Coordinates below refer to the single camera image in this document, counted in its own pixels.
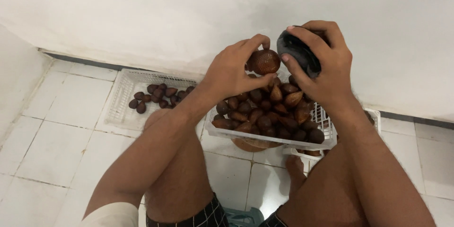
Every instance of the white sleeve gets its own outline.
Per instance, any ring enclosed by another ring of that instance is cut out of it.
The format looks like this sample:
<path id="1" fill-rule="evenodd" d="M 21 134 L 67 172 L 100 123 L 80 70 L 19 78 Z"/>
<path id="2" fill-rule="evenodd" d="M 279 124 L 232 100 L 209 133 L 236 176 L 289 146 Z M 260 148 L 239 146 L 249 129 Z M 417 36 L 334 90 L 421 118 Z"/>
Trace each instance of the white sleeve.
<path id="1" fill-rule="evenodd" d="M 138 227 L 139 212 L 127 202 L 102 206 L 89 214 L 79 227 Z"/>

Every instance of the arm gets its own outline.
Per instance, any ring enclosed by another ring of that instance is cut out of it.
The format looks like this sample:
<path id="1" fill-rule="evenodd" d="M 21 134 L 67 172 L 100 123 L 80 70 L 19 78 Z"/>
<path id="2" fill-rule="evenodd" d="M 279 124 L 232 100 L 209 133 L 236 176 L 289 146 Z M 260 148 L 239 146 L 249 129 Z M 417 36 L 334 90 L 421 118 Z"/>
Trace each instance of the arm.
<path id="1" fill-rule="evenodd" d="M 270 39 L 258 34 L 219 53 L 201 83 L 177 107 L 146 129 L 109 167 L 94 189 L 84 218 L 114 202 L 129 202 L 138 208 L 146 189 L 175 156 L 186 130 L 194 129 L 224 98 L 269 84 L 275 74 L 252 79 L 244 71 L 249 56 L 261 44 L 269 48 Z"/>
<path id="2" fill-rule="evenodd" d="M 319 77 L 310 79 L 288 54 L 282 60 L 302 90 L 321 104 L 336 126 L 370 225 L 435 226 L 418 191 L 351 91 L 352 55 L 337 24 L 310 21 L 303 27 L 288 27 L 287 31 L 306 43 L 320 60 Z"/>

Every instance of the bare foot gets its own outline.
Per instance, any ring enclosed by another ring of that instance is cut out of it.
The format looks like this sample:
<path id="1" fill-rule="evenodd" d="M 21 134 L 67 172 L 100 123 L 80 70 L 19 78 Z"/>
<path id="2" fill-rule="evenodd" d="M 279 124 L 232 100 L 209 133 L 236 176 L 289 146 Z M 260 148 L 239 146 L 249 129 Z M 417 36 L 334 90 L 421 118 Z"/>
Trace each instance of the bare foot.
<path id="1" fill-rule="evenodd" d="M 306 181 L 307 177 L 304 175 L 304 164 L 299 156 L 290 155 L 285 162 L 285 167 L 290 175 L 289 197 L 292 197 L 293 194 L 304 184 L 304 181 Z"/>

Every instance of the hand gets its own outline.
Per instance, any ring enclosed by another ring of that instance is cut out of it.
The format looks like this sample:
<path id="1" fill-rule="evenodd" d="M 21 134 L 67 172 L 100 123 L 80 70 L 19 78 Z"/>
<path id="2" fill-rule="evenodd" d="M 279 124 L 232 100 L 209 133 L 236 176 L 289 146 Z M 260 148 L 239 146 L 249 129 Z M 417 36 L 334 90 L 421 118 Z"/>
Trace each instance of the hand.
<path id="1" fill-rule="evenodd" d="M 260 45 L 264 49 L 269 49 L 270 39 L 257 34 L 251 39 L 227 46 L 214 58 L 199 87 L 203 87 L 219 102 L 224 98 L 268 85 L 277 74 L 269 73 L 251 78 L 244 71 L 247 60 Z"/>
<path id="2" fill-rule="evenodd" d="M 339 27 L 322 20 L 309 21 L 302 27 L 290 26 L 287 32 L 302 40 L 317 56 L 321 64 L 319 76 L 310 79 L 289 54 L 283 54 L 282 61 L 301 90 L 326 111 L 345 107 L 355 100 L 350 85 L 352 55 Z"/>

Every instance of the white tile floor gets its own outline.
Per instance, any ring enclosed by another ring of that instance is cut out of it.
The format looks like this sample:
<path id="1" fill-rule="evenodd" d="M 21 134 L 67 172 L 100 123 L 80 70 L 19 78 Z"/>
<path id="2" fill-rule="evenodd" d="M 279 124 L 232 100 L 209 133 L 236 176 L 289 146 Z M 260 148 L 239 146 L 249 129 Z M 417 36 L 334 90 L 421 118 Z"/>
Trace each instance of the white tile floor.
<path id="1" fill-rule="evenodd" d="M 116 75 L 54 63 L 0 151 L 0 226 L 77 226 L 101 175 L 140 135 L 103 122 Z M 210 136 L 203 122 L 196 130 L 223 206 L 260 208 L 266 218 L 287 200 L 282 148 L 247 153 Z M 385 118 L 382 131 L 438 226 L 452 226 L 454 131 Z M 313 162 L 304 163 L 307 172 Z"/>

